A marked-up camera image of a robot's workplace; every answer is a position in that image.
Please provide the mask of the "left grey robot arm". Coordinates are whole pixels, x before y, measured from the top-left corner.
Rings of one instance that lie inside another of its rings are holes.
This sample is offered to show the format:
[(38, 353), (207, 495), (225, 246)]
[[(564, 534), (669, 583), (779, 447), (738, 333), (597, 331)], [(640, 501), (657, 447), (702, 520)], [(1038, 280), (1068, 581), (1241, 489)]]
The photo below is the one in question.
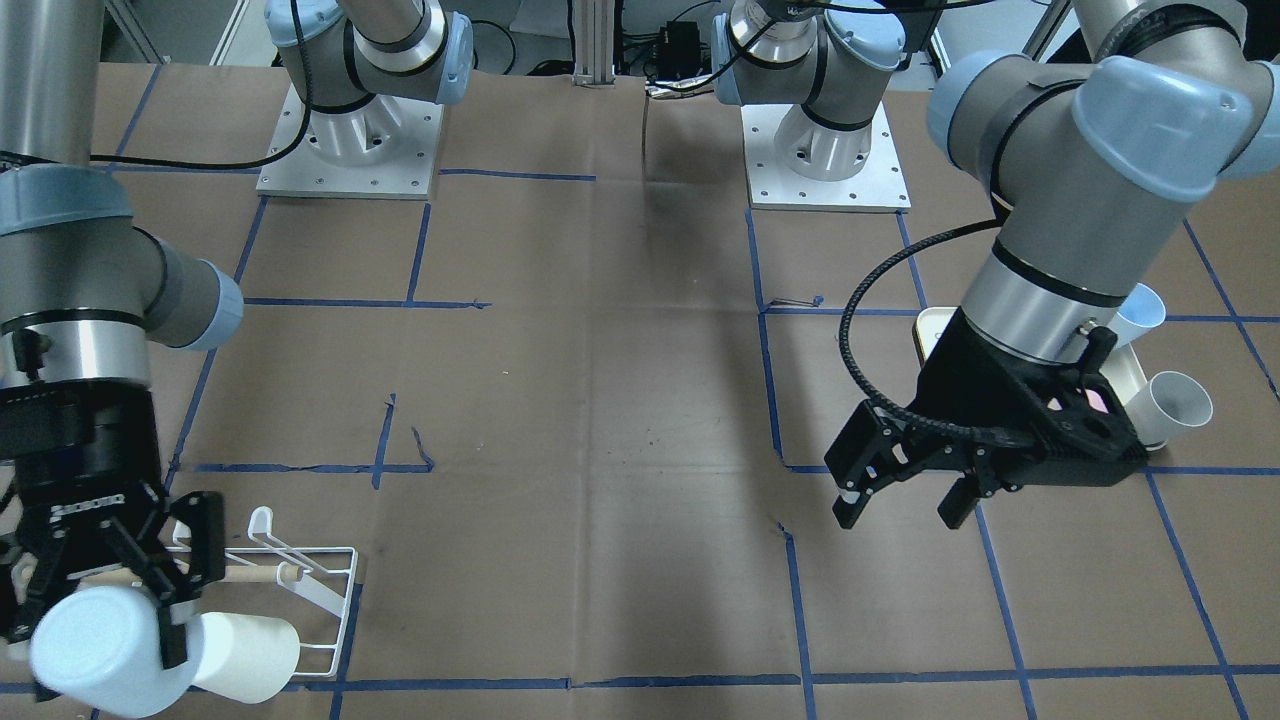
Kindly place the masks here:
[[(1078, 1), (1089, 59), (1050, 64), (973, 53), (951, 64), (927, 127), (979, 181), (992, 220), (886, 259), (856, 286), (837, 332), (865, 393), (826, 452), (851, 528), (886, 487), (925, 470), (959, 478), (940, 503), (959, 528), (983, 500), (1027, 486), (1110, 487), (1148, 461), (1165, 415), (1152, 380), (1123, 400), (1102, 373), (1117, 315), (1175, 228), (1226, 178), (1277, 168), (1277, 64), (1252, 60), (1245, 1)], [(908, 406), (852, 354), (865, 292), (915, 252), (996, 231), (989, 256), (916, 379)]]

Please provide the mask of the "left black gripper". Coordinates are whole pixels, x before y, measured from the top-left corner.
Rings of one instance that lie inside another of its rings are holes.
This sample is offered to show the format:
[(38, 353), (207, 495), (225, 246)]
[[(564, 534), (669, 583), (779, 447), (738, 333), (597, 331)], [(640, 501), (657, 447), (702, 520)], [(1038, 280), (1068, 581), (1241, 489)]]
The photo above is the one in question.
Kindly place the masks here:
[(1002, 487), (1110, 487), (1142, 469), (1149, 455), (1100, 370), (1116, 336), (1100, 325), (1083, 340), (1074, 363), (1030, 363), (956, 310), (916, 379), (909, 418), (864, 400), (827, 450), (840, 527), (925, 469), (964, 471), (938, 505), (951, 530)]

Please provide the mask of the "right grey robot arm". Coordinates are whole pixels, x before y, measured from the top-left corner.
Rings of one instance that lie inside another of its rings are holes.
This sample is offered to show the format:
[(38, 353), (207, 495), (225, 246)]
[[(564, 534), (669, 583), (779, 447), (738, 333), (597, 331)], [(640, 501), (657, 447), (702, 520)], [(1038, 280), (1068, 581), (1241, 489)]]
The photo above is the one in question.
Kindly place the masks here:
[(205, 351), (243, 314), (216, 266), (134, 224), (125, 188), (91, 152), (101, 1), (3, 4), (4, 502), (20, 520), (3, 568), (3, 635), (32, 639), (82, 578), (124, 568), (143, 583), (143, 644), (187, 659), (189, 606), (224, 575), (224, 503), (163, 488), (150, 343)]

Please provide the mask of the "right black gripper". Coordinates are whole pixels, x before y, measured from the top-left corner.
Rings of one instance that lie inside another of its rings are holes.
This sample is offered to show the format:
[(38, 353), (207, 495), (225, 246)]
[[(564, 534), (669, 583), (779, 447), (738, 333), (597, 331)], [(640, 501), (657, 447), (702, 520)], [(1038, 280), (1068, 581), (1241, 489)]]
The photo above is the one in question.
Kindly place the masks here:
[[(68, 380), (1, 392), (3, 459), (15, 468), (22, 515), (1, 537), (3, 637), (28, 641), (61, 597), (61, 577), (125, 565), (102, 524), (116, 520), (145, 555), (140, 573), (157, 602), (164, 669), (187, 661), (186, 603), (225, 577), (225, 501), (215, 491), (166, 498), (152, 395), (122, 380)], [(159, 532), (189, 530), (187, 569)]]

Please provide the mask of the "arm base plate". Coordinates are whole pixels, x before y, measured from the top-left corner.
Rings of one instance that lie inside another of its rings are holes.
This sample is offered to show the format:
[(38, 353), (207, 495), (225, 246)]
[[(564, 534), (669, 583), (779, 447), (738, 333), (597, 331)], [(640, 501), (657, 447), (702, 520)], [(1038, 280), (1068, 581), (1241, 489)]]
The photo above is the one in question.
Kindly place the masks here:
[(436, 174), (445, 108), (378, 95), (346, 114), (315, 111), (303, 142), (261, 168), (270, 197), (426, 201)]
[(884, 106), (872, 123), (833, 131), (799, 105), (741, 108), (750, 205), (795, 211), (893, 213), (911, 208)]

